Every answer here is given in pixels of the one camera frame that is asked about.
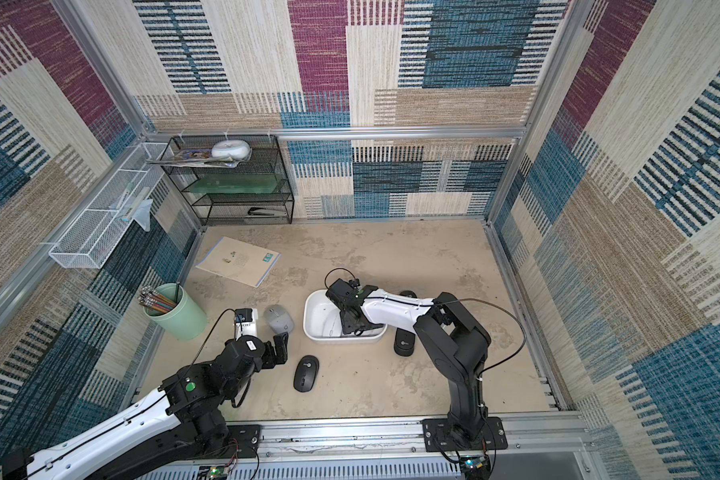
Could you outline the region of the light grey mouse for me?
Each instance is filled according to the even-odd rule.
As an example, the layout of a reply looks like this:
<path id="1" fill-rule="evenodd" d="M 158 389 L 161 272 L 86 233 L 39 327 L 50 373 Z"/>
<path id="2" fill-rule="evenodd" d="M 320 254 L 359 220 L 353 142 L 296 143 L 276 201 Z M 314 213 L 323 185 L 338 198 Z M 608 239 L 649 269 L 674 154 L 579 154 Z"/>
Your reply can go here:
<path id="1" fill-rule="evenodd" d="M 295 327 L 291 315 L 279 304 L 266 307 L 263 312 L 263 319 L 275 335 L 290 334 Z"/>

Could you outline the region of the white storage box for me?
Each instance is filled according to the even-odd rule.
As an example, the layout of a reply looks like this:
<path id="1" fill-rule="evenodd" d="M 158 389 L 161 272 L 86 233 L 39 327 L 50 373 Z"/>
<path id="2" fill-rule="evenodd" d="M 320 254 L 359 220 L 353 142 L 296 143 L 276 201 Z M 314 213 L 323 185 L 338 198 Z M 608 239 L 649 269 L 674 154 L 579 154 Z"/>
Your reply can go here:
<path id="1" fill-rule="evenodd" d="M 354 334 L 343 334 L 339 309 L 326 297 L 326 290 L 312 292 L 305 301 L 303 331 L 306 336 L 321 344 L 367 344 L 379 341 L 388 326 Z"/>

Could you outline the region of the small black Lecoo mouse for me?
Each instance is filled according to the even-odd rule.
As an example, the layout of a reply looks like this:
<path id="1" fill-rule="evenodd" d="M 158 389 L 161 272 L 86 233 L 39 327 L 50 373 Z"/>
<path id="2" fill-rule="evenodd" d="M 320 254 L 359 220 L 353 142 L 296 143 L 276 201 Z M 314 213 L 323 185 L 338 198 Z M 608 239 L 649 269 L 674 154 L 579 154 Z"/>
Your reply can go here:
<path id="1" fill-rule="evenodd" d="M 401 357 L 410 357 L 415 350 L 416 335 L 408 330 L 397 328 L 393 344 L 394 352 Z"/>

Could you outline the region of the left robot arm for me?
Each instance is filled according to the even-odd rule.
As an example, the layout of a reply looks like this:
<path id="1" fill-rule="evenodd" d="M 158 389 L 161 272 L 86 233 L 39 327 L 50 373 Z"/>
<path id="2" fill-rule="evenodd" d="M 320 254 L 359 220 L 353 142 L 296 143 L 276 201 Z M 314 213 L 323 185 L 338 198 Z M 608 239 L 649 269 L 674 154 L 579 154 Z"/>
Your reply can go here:
<path id="1" fill-rule="evenodd" d="M 228 340 L 122 412 L 53 447 L 20 448 L 1 464 L 5 479 L 135 479 L 174 461 L 223 455 L 232 435 L 222 403 L 242 400 L 254 374 L 286 363 L 288 336 Z"/>

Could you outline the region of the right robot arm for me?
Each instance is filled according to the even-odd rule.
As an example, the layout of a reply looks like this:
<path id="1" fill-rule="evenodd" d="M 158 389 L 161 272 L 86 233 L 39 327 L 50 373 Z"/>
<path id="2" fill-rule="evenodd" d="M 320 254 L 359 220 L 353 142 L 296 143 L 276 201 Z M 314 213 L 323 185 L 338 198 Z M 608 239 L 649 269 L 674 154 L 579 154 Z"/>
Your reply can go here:
<path id="1" fill-rule="evenodd" d="M 448 381 L 452 441 L 466 448 L 480 439 L 486 425 L 480 375 L 491 338 L 460 300 L 447 292 L 425 299 L 394 295 L 342 279 L 327 287 L 326 297 L 339 310 L 344 334 L 383 325 L 415 334 Z"/>

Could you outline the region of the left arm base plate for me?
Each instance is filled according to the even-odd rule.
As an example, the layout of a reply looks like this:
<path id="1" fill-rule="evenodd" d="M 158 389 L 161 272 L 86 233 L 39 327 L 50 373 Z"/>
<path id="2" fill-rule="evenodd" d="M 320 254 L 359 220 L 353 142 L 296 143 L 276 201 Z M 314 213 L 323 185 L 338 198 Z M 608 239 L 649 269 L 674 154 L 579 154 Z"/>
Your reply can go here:
<path id="1" fill-rule="evenodd" d="M 255 459 L 261 440 L 260 424 L 234 424 L 228 426 L 228 437 L 222 447 L 198 457 L 199 460 L 224 460 L 233 458 Z"/>

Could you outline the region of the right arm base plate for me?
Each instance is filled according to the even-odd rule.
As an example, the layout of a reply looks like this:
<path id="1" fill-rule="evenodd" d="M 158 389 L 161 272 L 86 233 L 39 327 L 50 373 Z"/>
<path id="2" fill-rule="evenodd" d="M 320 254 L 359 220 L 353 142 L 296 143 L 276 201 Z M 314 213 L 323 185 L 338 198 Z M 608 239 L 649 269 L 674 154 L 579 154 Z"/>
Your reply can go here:
<path id="1" fill-rule="evenodd" d="M 427 452 L 466 452 L 506 450 L 508 441 L 505 428 L 499 417 L 479 420 L 478 430 L 470 435 L 461 426 L 454 425 L 447 418 L 425 418 L 421 421 Z"/>

